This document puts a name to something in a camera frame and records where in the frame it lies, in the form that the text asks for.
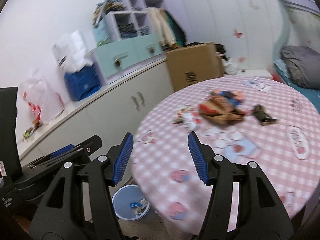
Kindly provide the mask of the red white checkered snack wrapper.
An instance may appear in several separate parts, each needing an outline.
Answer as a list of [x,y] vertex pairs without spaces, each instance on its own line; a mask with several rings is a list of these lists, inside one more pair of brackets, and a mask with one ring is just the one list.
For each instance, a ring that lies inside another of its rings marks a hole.
[[189,132],[196,131],[201,122],[197,107],[190,104],[179,107],[173,120],[173,123],[184,126]]

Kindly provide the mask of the red brown snack bag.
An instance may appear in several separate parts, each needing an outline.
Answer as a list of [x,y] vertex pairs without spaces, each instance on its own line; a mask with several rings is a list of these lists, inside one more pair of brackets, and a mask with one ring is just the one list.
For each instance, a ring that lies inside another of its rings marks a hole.
[[246,112],[232,106],[225,98],[216,95],[198,105],[199,115],[206,120],[222,125],[233,125],[244,120]]

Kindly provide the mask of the blue cookie snack wrapper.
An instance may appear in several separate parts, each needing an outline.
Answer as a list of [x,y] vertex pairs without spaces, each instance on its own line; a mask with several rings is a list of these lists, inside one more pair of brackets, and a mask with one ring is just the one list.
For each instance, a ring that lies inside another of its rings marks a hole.
[[131,203],[130,207],[136,216],[140,216],[146,210],[148,204],[149,202],[146,199],[142,199],[140,202]]

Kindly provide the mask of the dark brown foil wrapper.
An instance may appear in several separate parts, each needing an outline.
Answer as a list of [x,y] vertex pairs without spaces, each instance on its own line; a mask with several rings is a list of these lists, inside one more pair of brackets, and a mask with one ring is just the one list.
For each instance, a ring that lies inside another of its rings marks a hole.
[[261,126],[275,124],[278,121],[267,114],[262,105],[256,105],[253,108],[252,115],[259,121]]

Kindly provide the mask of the white trash bin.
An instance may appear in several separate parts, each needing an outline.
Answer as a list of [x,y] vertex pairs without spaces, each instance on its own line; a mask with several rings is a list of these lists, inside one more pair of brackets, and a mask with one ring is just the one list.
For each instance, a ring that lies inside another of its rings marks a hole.
[[130,207],[131,203],[140,202],[146,199],[137,185],[126,185],[120,188],[112,197],[112,204],[116,216],[126,221],[137,221],[145,217],[150,211],[150,202],[146,210],[140,216],[136,216]]

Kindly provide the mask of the red white plastic bag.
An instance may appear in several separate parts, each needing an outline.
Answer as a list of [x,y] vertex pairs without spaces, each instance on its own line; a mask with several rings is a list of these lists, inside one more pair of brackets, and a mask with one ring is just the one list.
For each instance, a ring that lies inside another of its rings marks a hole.
[[43,78],[30,76],[18,89],[35,119],[42,124],[49,124],[64,110],[65,104],[59,93]]

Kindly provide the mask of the white low cabinet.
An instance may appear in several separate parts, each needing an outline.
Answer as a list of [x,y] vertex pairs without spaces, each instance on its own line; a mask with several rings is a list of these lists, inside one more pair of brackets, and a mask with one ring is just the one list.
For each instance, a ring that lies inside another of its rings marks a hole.
[[174,92],[165,57],[123,75],[80,102],[68,103],[63,113],[40,127],[28,140],[18,142],[22,165],[66,145],[98,135],[99,153],[120,143],[125,133],[136,134],[140,123]]

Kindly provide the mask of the blue bag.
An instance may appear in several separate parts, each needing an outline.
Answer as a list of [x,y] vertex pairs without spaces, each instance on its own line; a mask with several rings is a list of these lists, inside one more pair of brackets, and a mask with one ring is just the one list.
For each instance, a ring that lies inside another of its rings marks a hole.
[[81,101],[102,87],[94,66],[85,66],[74,73],[65,72],[63,79],[72,101]]

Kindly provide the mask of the pink checkered tablecloth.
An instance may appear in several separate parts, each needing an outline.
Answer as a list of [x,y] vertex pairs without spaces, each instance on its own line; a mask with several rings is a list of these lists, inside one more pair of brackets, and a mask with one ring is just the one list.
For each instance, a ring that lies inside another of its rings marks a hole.
[[[319,184],[319,112],[300,92],[268,79],[212,79],[159,103],[136,134],[131,155],[135,182],[172,233],[199,233],[212,189],[197,175],[188,130],[173,120],[179,107],[197,107],[211,90],[242,90],[240,108],[247,114],[242,122],[225,127],[202,120],[196,130],[200,142],[234,163],[257,162],[294,217]],[[278,121],[261,126],[252,115],[256,105]]]

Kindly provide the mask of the brown cardboard box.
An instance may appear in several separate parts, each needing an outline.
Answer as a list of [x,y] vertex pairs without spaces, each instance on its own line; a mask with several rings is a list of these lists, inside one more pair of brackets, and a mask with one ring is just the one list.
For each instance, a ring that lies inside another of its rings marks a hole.
[[201,43],[166,53],[175,91],[193,84],[223,77],[224,68],[214,43]]

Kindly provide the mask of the teal drawer box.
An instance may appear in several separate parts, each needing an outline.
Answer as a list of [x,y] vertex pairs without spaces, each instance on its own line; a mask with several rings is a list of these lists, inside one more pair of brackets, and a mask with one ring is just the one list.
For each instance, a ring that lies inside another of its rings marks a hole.
[[127,38],[99,46],[91,51],[103,78],[108,79],[138,63],[163,54],[153,34]]

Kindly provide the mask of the hanging clothes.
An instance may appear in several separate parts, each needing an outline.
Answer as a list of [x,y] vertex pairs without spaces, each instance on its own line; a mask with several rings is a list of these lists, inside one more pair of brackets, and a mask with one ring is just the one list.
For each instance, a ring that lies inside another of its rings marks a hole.
[[185,46],[187,41],[185,32],[168,11],[156,7],[149,7],[146,10],[152,31],[163,49]]

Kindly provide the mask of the grey pillow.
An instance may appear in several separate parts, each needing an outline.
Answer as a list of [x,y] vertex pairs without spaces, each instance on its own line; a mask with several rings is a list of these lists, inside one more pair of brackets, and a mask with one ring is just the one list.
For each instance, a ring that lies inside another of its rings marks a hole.
[[284,46],[281,58],[299,87],[319,90],[319,53],[305,46]]

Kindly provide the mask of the white cube shelf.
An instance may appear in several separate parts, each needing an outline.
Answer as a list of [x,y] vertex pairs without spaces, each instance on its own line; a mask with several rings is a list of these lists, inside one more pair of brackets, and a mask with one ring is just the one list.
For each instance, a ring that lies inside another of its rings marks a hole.
[[97,46],[153,33],[148,8],[164,8],[164,0],[104,0],[93,12]]

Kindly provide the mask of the white wardrobe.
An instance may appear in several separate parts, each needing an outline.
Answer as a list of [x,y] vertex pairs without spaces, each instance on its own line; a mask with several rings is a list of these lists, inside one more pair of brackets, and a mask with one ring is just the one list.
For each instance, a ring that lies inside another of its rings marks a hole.
[[270,69],[283,17],[278,0],[182,0],[191,41],[225,46],[241,69]]

